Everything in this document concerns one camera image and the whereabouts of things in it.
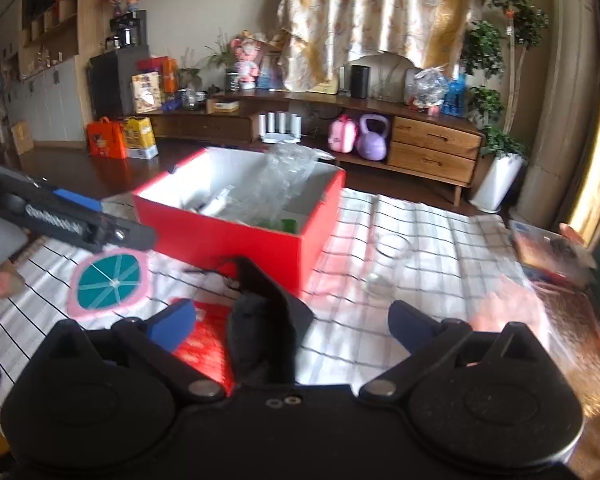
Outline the person left hand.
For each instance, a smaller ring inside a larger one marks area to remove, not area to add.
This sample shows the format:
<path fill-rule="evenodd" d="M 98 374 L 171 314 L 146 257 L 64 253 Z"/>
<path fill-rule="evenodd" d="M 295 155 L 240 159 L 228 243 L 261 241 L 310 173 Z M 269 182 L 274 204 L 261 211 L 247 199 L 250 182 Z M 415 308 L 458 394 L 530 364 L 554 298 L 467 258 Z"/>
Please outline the person left hand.
<path fill-rule="evenodd" d="M 24 284 L 23 277 L 9 260 L 0 265 L 0 299 L 20 294 Z"/>

